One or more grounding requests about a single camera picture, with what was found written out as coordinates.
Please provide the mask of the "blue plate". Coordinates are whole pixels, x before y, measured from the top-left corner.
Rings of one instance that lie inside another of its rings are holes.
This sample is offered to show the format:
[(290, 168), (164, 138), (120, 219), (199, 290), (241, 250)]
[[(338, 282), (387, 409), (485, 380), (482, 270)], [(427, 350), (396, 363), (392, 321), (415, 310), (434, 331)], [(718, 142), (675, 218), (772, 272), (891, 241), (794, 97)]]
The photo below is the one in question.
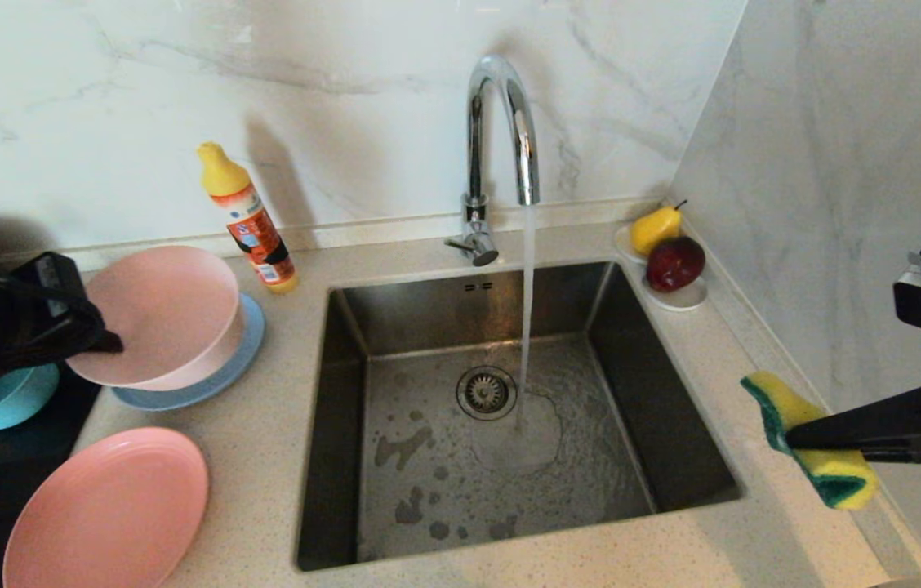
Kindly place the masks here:
[(229, 361), (214, 375), (180, 390), (149, 391), (114, 387), (114, 397), (128, 407), (142, 411), (170, 411), (192, 406), (228, 390), (248, 371), (261, 350), (265, 335), (265, 315), (258, 301), (241, 294), (243, 331), (239, 346)]

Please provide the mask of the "yellow pear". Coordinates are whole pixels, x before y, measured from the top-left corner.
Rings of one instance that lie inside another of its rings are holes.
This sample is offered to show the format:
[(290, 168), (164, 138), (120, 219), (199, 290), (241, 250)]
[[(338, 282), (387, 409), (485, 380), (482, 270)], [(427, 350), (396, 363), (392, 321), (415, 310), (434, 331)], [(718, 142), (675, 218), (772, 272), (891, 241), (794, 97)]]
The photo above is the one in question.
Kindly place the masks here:
[(643, 217), (630, 227), (630, 244), (637, 256), (648, 257), (655, 246), (666, 239), (681, 235), (683, 220), (682, 206), (686, 201), (673, 206), (663, 206)]

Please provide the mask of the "large salmon pink plate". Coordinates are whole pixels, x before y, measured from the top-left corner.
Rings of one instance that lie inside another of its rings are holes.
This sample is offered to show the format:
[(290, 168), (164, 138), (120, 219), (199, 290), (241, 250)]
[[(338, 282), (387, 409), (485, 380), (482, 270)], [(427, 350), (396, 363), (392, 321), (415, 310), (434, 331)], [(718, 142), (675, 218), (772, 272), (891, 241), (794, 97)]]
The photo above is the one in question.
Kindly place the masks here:
[(58, 466), (14, 523), (2, 588), (161, 588), (209, 501), (209, 469), (184, 433), (116, 433)]

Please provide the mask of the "chrome gooseneck faucet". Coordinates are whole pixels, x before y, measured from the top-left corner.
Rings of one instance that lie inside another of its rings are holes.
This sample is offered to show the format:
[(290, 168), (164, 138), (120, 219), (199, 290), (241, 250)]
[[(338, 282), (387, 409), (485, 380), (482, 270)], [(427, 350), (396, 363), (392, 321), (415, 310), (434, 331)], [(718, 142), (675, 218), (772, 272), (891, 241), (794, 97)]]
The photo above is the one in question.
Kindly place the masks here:
[(483, 191), (484, 91), (498, 90), (510, 133), (519, 206), (541, 202), (536, 124), (523, 79), (502, 55), (487, 55), (474, 66), (465, 96), (465, 179), (467, 189), (461, 198), (463, 232), (446, 239), (445, 245), (464, 253), (474, 267), (482, 268), (497, 260), (499, 251), (489, 226), (489, 198)]

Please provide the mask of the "small pale pink plate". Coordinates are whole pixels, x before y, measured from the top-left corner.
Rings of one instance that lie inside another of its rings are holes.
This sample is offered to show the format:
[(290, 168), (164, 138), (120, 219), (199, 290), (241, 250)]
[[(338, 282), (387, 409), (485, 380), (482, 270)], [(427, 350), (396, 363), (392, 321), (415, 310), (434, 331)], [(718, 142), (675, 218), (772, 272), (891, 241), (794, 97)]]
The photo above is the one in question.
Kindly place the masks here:
[(85, 286), (123, 351), (76, 354), (79, 376), (110, 387), (180, 390), (214, 375), (236, 353), (245, 319), (239, 280), (226, 261), (189, 246), (121, 258)]

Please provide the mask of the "stainless steel sink basin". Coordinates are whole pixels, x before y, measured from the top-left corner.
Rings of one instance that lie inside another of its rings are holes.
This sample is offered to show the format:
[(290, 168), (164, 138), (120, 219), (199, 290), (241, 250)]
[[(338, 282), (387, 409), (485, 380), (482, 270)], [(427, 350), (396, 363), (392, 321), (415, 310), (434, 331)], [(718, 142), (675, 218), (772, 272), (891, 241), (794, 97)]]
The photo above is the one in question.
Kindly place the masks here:
[[(327, 294), (296, 564), (344, 567), (713, 506), (740, 484), (621, 265)], [(496, 421), (456, 384), (497, 366)]]

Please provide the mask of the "yellow fish-shaped sponge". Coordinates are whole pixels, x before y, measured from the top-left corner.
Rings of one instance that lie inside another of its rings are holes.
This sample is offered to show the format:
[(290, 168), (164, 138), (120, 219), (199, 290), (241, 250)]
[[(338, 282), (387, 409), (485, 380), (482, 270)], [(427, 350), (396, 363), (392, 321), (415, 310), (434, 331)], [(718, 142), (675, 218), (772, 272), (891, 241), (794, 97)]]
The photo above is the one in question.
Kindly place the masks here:
[(833, 510), (860, 510), (878, 491), (876, 472), (860, 451), (794, 449), (788, 433), (821, 420), (826, 413), (797, 394), (773, 372), (758, 371), (741, 379), (741, 387), (758, 402), (764, 438), (804, 473), (824, 506)]

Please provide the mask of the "teal bowl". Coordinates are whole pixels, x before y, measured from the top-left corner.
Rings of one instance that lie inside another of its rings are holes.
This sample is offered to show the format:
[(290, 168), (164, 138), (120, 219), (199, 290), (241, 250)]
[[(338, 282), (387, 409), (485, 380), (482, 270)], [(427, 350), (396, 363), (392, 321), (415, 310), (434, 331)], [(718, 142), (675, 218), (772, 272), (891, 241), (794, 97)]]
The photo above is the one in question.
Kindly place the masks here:
[(53, 363), (0, 377), (0, 430), (34, 417), (52, 399), (59, 380), (59, 368)]

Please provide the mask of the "dark red apple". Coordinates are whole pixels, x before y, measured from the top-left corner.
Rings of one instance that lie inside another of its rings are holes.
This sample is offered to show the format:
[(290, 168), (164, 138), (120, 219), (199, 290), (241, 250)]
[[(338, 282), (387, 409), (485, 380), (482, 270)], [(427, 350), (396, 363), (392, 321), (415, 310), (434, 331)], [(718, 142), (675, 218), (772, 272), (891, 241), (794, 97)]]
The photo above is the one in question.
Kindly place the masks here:
[(648, 286), (658, 292), (676, 292), (692, 284), (705, 270), (703, 247), (693, 238), (668, 238), (655, 246), (647, 260)]

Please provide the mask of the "small white fruit dish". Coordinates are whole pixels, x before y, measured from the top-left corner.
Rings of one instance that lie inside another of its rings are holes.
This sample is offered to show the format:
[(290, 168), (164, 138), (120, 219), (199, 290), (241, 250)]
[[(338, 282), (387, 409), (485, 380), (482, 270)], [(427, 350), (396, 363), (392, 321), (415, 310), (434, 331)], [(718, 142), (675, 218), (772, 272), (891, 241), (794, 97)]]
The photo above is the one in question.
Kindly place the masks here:
[(647, 258), (645, 256), (640, 256), (640, 254), (633, 249), (631, 244), (631, 227), (629, 227), (629, 225), (621, 225), (621, 227), (615, 231), (613, 241), (617, 252), (626, 260), (632, 261), (638, 268), (641, 284), (644, 289), (646, 289), (648, 295), (651, 297), (651, 301), (653, 301), (655, 305), (660, 306), (660, 308), (666, 311), (688, 312), (699, 308), (700, 305), (703, 305), (704, 302), (707, 301), (710, 290), (704, 278), (696, 278), (691, 284), (673, 292), (658, 292), (654, 290), (653, 287), (648, 286), (648, 279), (646, 276)]

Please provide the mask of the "round metal drain strainer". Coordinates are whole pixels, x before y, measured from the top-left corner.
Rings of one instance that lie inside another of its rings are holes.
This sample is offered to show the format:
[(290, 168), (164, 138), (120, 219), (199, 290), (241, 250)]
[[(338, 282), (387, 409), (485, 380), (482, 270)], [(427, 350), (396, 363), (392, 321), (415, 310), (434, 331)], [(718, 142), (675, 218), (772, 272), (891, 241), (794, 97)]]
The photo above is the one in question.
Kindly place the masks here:
[(496, 421), (514, 409), (518, 387), (513, 377), (497, 366), (475, 366), (458, 380), (456, 401), (466, 416), (477, 421)]

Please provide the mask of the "orange yellow-capped detergent bottle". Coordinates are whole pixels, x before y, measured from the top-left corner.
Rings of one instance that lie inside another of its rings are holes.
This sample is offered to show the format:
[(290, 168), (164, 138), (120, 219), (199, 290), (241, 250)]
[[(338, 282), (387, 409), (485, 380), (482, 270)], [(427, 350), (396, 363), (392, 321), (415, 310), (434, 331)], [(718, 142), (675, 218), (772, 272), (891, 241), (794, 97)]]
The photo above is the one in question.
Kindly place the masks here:
[(202, 164), (202, 187), (221, 210), (226, 229), (260, 282), (277, 294), (296, 289), (299, 275), (285, 239), (275, 228), (249, 172), (215, 142), (201, 144), (197, 156)]

